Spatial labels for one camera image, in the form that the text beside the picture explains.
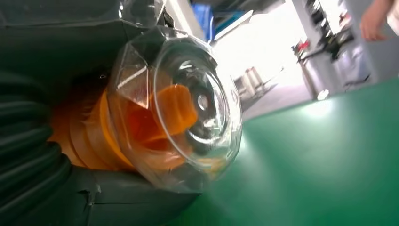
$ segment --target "person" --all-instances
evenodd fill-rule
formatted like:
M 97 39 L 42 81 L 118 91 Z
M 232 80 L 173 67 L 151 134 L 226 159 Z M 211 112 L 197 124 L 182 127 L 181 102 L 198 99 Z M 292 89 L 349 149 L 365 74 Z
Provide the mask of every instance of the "person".
M 394 7 L 395 0 L 374 0 L 364 13 L 360 29 L 366 41 L 383 41 L 386 36 L 381 32 L 388 14 Z

